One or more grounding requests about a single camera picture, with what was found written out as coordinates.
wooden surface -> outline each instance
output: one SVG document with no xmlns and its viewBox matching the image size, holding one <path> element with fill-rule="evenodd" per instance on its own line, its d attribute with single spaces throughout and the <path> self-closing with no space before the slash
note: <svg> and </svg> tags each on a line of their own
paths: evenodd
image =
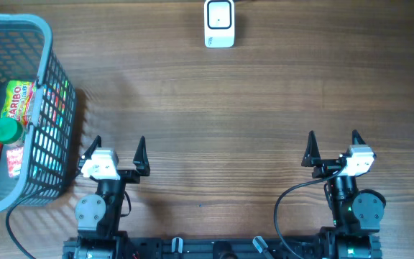
<svg viewBox="0 0 414 259">
<path fill-rule="evenodd" d="M 151 176 L 127 186 L 132 237 L 276 237 L 272 210 L 301 168 L 308 132 L 325 158 L 358 129 L 378 158 L 359 188 L 387 199 L 385 258 L 414 258 L 414 4 L 246 1 L 236 46 L 203 46 L 203 4 L 0 6 L 34 13 L 79 96 L 74 144 L 100 134 L 128 168 L 141 135 Z M 11 224 L 37 258 L 58 258 L 76 235 L 74 207 L 94 192 L 78 179 L 47 208 Z M 0 258 L 23 258 L 0 214 Z M 323 186 L 286 198 L 286 234 L 330 226 Z"/>
</svg>

green lid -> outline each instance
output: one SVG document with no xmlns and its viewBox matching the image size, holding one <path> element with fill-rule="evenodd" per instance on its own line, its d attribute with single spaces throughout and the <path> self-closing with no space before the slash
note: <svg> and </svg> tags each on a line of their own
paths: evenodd
<svg viewBox="0 0 414 259">
<path fill-rule="evenodd" d="M 0 142 L 12 144 L 23 134 L 23 126 L 15 119 L 2 117 L 0 119 Z"/>
</svg>

wooden table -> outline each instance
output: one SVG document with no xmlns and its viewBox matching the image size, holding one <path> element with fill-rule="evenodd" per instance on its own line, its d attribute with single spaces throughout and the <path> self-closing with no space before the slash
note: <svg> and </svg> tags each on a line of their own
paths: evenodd
<svg viewBox="0 0 414 259">
<path fill-rule="evenodd" d="M 236 44 L 203 45 L 203 4 L 0 6 L 34 13 L 79 96 L 72 158 L 96 135 L 132 166 L 147 138 L 151 176 L 127 186 L 132 237 L 276 237 L 272 210 L 301 168 L 308 132 L 324 158 L 358 129 L 378 158 L 358 179 L 387 198 L 385 258 L 414 258 L 414 4 L 243 1 Z M 332 225 L 322 185 L 280 210 L 286 235 Z M 76 236 L 74 207 L 94 192 L 79 178 L 47 208 L 19 208 L 11 224 L 38 258 Z M 0 258 L 23 258 L 0 214 Z"/>
</svg>

plastic basket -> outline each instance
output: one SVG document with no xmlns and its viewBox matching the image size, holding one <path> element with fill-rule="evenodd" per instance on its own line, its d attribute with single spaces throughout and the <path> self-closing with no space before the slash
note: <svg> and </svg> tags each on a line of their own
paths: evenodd
<svg viewBox="0 0 414 259">
<path fill-rule="evenodd" d="M 0 115 L 10 80 L 36 82 L 31 123 L 18 180 L 7 172 L 6 146 L 0 161 L 0 212 L 44 187 L 55 187 L 24 202 L 45 205 L 67 187 L 68 151 L 76 94 L 52 51 L 52 30 L 31 14 L 0 14 Z"/>
</svg>

basket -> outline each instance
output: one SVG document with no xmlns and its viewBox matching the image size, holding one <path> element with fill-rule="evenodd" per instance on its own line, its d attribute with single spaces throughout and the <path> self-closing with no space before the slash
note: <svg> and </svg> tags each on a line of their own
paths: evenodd
<svg viewBox="0 0 414 259">
<path fill-rule="evenodd" d="M 4 146 L 0 160 L 0 212 L 44 187 L 24 201 L 46 205 L 67 187 L 68 151 L 73 131 L 76 94 L 52 51 L 52 30 L 31 14 L 0 14 L 0 116 L 10 80 L 37 85 L 31 122 L 24 142 L 22 170 L 10 178 Z"/>
</svg>

